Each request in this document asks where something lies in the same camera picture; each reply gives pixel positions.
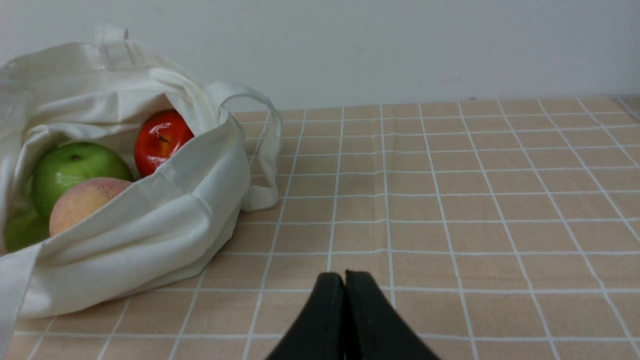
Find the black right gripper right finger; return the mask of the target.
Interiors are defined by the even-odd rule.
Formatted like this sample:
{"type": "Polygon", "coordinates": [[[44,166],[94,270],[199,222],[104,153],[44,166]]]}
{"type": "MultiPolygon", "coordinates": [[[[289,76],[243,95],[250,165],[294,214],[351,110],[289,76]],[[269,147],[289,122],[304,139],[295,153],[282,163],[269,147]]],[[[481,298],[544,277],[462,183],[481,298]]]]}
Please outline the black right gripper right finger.
{"type": "Polygon", "coordinates": [[[370,273],[348,270],[345,275],[347,360],[439,359],[400,317],[370,273]]]}

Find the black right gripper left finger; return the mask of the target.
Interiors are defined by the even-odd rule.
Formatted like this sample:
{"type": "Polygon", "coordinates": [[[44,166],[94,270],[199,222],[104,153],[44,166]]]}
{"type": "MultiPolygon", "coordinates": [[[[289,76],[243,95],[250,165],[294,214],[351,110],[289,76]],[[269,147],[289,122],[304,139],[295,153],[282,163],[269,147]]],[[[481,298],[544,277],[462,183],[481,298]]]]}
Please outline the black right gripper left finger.
{"type": "Polygon", "coordinates": [[[337,273],[320,273],[304,307],[267,359],[343,360],[344,284],[337,273]]]}

